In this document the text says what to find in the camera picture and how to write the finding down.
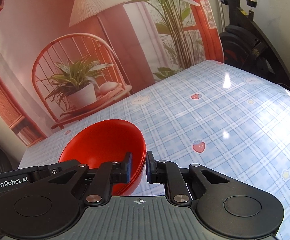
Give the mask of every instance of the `adjustment knob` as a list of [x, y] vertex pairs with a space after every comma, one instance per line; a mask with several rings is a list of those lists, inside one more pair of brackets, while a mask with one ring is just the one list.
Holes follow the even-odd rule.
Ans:
[[257, 0], [247, 0], [247, 5], [252, 7], [252, 8], [256, 8], [257, 7]]
[[220, 0], [222, 4], [228, 5], [228, 0]]

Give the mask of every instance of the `printed backdrop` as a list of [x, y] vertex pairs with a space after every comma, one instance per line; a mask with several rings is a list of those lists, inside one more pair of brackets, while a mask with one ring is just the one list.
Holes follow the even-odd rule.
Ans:
[[209, 59], [208, 0], [0, 0], [0, 116], [27, 146]]

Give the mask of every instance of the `strawberry print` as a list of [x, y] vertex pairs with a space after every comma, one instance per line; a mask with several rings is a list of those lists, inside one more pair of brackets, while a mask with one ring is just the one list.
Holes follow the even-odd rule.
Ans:
[[200, 94], [194, 94], [190, 98], [197, 100], [197, 99], [200, 99], [201, 98], [201, 95]]
[[198, 153], [203, 153], [204, 150], [206, 148], [206, 144], [202, 141], [202, 140], [195, 140], [193, 143], [192, 143], [192, 149], [195, 151], [195, 152], [198, 152]]

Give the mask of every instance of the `star print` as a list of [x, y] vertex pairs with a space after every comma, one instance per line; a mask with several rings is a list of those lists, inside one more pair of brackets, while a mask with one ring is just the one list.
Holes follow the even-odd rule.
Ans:
[[289, 171], [284, 171], [281, 175], [284, 179], [289, 179]]

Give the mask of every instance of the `cabinet door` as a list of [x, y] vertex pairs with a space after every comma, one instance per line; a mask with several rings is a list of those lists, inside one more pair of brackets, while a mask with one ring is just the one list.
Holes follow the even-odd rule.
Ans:
[[8, 126], [11, 126], [22, 114], [9, 98], [8, 92], [0, 81], [0, 116]]

